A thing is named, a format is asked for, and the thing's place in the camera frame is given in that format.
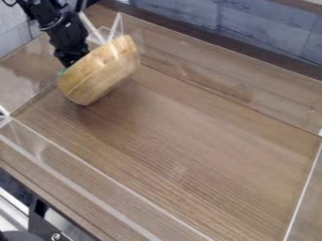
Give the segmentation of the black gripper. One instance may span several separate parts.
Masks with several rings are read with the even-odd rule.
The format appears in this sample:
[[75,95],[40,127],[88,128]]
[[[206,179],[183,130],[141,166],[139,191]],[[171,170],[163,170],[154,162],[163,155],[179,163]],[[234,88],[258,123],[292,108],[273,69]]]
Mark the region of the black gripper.
[[88,53],[88,30],[75,12],[67,12],[52,24],[44,25],[42,30],[50,36],[54,46],[54,56],[66,68],[70,68]]

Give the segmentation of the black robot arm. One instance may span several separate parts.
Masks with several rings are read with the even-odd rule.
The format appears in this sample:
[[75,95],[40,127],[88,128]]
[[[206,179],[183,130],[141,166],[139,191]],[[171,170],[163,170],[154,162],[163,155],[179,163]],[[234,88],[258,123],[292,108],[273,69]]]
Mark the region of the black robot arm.
[[59,0],[2,0],[7,7],[19,6],[31,20],[36,20],[39,30],[50,36],[54,56],[70,68],[90,54],[88,30],[78,12],[68,3]]

